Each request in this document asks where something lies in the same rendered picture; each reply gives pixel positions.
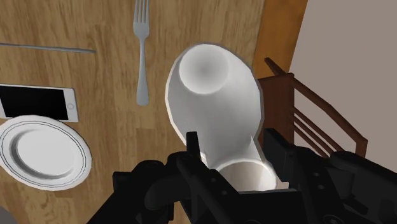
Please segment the white plate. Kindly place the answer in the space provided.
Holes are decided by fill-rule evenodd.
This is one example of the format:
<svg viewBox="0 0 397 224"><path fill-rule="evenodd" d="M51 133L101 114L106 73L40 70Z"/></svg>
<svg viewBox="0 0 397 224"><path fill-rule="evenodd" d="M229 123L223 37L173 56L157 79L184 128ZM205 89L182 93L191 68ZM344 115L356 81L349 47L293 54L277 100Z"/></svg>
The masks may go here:
<svg viewBox="0 0 397 224"><path fill-rule="evenodd" d="M26 115L0 125L0 166L15 180L46 191L68 190L88 178L92 155L70 126Z"/></svg>

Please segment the white vase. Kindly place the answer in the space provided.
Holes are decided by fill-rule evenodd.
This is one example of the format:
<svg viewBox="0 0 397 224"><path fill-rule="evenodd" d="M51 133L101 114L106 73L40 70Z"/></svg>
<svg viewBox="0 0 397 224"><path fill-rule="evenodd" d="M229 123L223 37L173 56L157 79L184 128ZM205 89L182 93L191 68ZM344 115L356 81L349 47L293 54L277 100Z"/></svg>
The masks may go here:
<svg viewBox="0 0 397 224"><path fill-rule="evenodd" d="M251 69L231 51L208 43L185 50L165 88L170 123L183 143L198 135L199 157L239 192L274 190L277 174L260 151L264 114Z"/></svg>

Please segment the brown wooden chair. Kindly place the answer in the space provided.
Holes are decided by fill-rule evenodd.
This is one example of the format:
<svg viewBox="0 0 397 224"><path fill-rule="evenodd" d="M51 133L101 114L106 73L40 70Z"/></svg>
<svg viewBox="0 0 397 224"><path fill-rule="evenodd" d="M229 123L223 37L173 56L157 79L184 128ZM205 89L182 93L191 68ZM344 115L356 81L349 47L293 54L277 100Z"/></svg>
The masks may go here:
<svg viewBox="0 0 397 224"><path fill-rule="evenodd" d="M287 73L280 68L271 58L264 58L264 62L273 75L258 80L263 91L264 121L262 129L275 129L291 144L294 143L295 134L298 134L316 153L324 158L336 151L342 151L341 145L295 106L295 92L299 92L321 109L356 143L355 154L366 157L368 140L331 104L296 79L293 73Z"/></svg>

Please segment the silver fork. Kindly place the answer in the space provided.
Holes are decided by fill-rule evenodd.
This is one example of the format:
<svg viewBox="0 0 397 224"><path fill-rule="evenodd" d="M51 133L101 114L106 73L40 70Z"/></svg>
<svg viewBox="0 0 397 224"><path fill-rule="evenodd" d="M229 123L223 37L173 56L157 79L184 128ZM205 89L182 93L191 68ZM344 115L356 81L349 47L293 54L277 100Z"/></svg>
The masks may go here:
<svg viewBox="0 0 397 224"><path fill-rule="evenodd" d="M145 40L150 33L149 0L136 0L133 29L134 34L139 39L140 46L136 101L138 105L145 106L149 103L145 56Z"/></svg>

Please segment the white smartphone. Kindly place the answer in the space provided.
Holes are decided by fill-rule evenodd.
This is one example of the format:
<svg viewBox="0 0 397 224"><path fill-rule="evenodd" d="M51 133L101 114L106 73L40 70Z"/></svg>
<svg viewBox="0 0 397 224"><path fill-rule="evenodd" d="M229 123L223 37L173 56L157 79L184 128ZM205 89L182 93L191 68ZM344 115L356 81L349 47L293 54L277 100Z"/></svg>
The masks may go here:
<svg viewBox="0 0 397 224"><path fill-rule="evenodd" d="M73 88L40 87L0 83L0 118L38 115L78 122L78 107Z"/></svg>

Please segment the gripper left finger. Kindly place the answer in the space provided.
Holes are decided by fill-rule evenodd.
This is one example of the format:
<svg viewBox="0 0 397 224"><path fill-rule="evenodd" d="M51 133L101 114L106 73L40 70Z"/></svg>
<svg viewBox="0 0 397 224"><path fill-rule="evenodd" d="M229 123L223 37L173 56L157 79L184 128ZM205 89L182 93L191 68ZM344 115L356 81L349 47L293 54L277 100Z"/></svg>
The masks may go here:
<svg viewBox="0 0 397 224"><path fill-rule="evenodd" d="M200 159L196 132L189 132L185 151L163 164L138 163L130 172L115 171L113 193L87 224L169 224L180 202L191 224L244 224L239 194Z"/></svg>

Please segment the silver knife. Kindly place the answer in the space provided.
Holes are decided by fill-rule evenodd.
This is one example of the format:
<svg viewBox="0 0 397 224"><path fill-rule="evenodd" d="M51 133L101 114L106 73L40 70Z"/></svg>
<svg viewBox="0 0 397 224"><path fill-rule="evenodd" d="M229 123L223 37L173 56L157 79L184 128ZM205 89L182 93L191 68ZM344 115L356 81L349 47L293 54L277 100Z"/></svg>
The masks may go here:
<svg viewBox="0 0 397 224"><path fill-rule="evenodd" d="M50 50L50 51L59 51L59 52L96 53L95 50L90 50L90 49L66 48L66 47L58 47L58 46L18 45L18 44L11 44L11 43L0 43L0 46L30 48L30 49L37 49L37 50Z"/></svg>

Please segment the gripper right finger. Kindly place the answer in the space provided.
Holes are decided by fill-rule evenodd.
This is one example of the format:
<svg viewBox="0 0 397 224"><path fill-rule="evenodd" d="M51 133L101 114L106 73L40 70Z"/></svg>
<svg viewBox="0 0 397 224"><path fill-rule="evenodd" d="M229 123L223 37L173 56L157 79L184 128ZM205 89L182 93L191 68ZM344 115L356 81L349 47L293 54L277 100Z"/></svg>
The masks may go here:
<svg viewBox="0 0 397 224"><path fill-rule="evenodd" d="M397 173L350 151L328 158L263 130L263 153L303 197L308 224L397 224Z"/></svg>

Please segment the wooden table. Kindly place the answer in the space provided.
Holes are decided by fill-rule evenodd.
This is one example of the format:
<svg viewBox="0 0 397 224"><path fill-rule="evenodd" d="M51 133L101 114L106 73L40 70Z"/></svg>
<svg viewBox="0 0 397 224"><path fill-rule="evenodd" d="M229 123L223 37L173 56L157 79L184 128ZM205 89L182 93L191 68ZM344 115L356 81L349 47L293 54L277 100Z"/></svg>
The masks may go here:
<svg viewBox="0 0 397 224"><path fill-rule="evenodd" d="M18 224L86 224L113 191L112 173L184 148L169 123L165 83L177 56L199 42L222 45L270 74L289 69L308 0L150 0L146 40L150 102L136 103L139 41L135 0L0 0L0 43L95 50L74 53L0 46L0 83L71 87L93 165L76 188L45 192L0 168L0 206Z"/></svg>

